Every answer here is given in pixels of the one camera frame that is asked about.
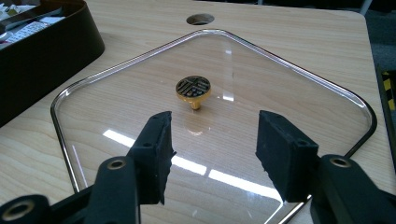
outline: knob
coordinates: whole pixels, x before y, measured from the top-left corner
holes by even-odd
[[[201,102],[209,97],[210,92],[210,82],[204,77],[185,77],[176,85],[177,97],[190,103],[194,110],[201,107]]]

